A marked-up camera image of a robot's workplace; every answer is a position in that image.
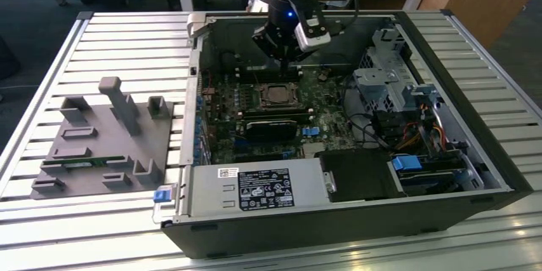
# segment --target metal panel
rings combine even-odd
[[[186,38],[186,24],[166,22],[180,16],[186,16],[186,13],[95,13],[95,18],[101,19],[93,22],[86,33],[81,33],[81,40],[93,44],[81,43],[81,47],[99,45],[94,42],[101,41],[109,45],[117,40],[149,39],[151,45],[158,39]],[[147,23],[157,17],[159,23]],[[91,105],[109,103],[107,97],[99,95],[95,89],[99,76],[105,75],[117,74],[130,79],[123,82],[123,90],[133,93],[135,102],[145,102],[149,96],[163,95],[167,101],[177,103],[169,153],[171,168],[166,171],[166,181],[174,182],[180,176],[177,164],[182,145],[189,58],[161,57],[171,54],[161,50],[189,54],[185,53],[189,48],[155,48],[157,57],[151,58],[141,56],[146,49],[126,50],[135,58],[111,58],[111,53],[99,51],[87,60],[74,61],[82,56],[77,55],[65,61],[66,72],[57,79],[62,84],[49,90],[43,102],[43,108],[51,111],[42,110],[35,120],[37,127],[29,130],[29,143],[21,145],[22,154],[14,160],[14,174],[0,200],[0,244],[5,247],[0,251],[2,269],[523,270],[521,266],[542,263],[541,118],[513,90],[507,78],[488,64],[491,61],[483,59],[476,44],[468,38],[460,40],[460,37],[468,36],[446,17],[430,12],[414,13],[412,18],[432,43],[446,43],[438,45],[437,48],[446,47],[446,50],[437,51],[437,55],[453,77],[457,77],[460,87],[475,102],[515,163],[527,173],[536,188],[533,195],[499,211],[473,216],[445,232],[250,254],[222,260],[190,260],[151,221],[153,192],[43,201],[29,199],[43,154],[51,146],[62,121],[57,111],[62,100],[67,95],[85,95]],[[459,46],[465,48],[464,44],[456,43],[469,43],[471,50],[456,50]],[[130,46],[139,48],[138,44],[143,46],[143,43]],[[426,68],[421,67],[422,63],[416,59],[414,62],[417,67]],[[469,73],[475,73],[476,78],[469,77]]]

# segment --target warning label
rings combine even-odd
[[[240,202],[244,211],[294,206],[290,172],[288,168],[268,171],[241,171]]]

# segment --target metal slat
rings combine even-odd
[[[67,72],[61,77],[62,83],[99,82],[106,76],[117,76],[123,81],[135,81],[145,79],[181,79],[189,77],[189,69],[139,69],[131,70],[106,70],[99,72]]]
[[[426,75],[428,79],[430,76],[425,69],[418,69],[420,74],[422,77]],[[456,79],[497,79],[497,74],[491,69],[451,69],[449,70],[451,76]]]
[[[499,127],[507,125],[528,125],[539,124],[537,118],[529,112],[521,112],[516,114],[489,114],[483,115],[488,127]]]
[[[448,51],[440,50],[434,54],[440,60],[480,59],[481,55],[475,51]]]
[[[436,13],[410,13],[410,19],[413,20],[446,20],[446,17],[442,15],[441,12]]]
[[[155,16],[95,16],[91,24],[97,23],[162,23],[188,22],[189,15],[155,15]]]
[[[430,47],[434,51],[446,51],[446,50],[459,50],[459,51],[471,51],[473,47],[465,41],[452,42],[452,43],[430,43]]]
[[[464,92],[483,89],[505,89],[507,83],[501,79],[463,79],[457,81]]]
[[[445,20],[413,20],[417,27],[452,27],[451,22]]]
[[[418,31],[422,34],[460,34],[460,31],[455,27],[424,27]]]
[[[85,33],[81,41],[127,41],[138,39],[180,39],[189,38],[188,31],[157,32],[95,32]]]
[[[134,234],[138,232],[158,232],[161,227],[153,222],[153,210],[105,214],[97,216],[79,216],[75,218],[49,219],[26,223],[13,223],[0,226],[0,247],[17,246],[29,243],[63,241],[82,237],[82,231],[89,237],[114,234]]]
[[[472,102],[485,102],[491,100],[516,99],[516,94],[508,89],[468,91],[465,95]]]
[[[89,25],[87,32],[138,32],[138,31],[167,31],[188,30],[188,25],[180,23],[121,23]]]
[[[186,48],[186,39],[155,39],[147,41],[87,41],[78,44],[77,50],[122,50],[122,49],[155,49]]]
[[[507,114],[525,112],[525,106],[520,101],[479,102],[473,106],[480,114]]]
[[[189,58],[154,58],[138,60],[90,60],[81,62],[70,62],[66,71],[103,71],[103,70],[125,70],[125,69],[154,69],[154,68],[175,68],[188,67]]]
[[[542,140],[505,142],[503,148],[512,157],[542,154]]]
[[[129,60],[135,58],[189,57],[189,48],[77,51],[71,60]]]
[[[471,68],[485,68],[491,69],[488,63],[483,61],[483,59],[476,60],[464,60],[464,59],[455,59],[455,60],[442,60],[442,65],[448,69],[471,69]]]
[[[542,155],[529,155],[525,157],[513,157],[512,160],[517,166],[542,164]]]
[[[189,15],[190,12],[97,12],[93,16],[161,16],[161,15]]]
[[[493,128],[492,132],[500,141],[542,139],[541,126]]]
[[[30,260],[29,257],[33,257],[37,253],[41,253],[41,259]],[[0,261],[11,270],[27,270],[79,265],[98,261],[103,264],[107,261],[166,254],[181,254],[180,247],[166,235],[154,233],[9,249],[0,251]]]
[[[424,38],[429,43],[465,42],[465,38],[460,34],[426,34]]]

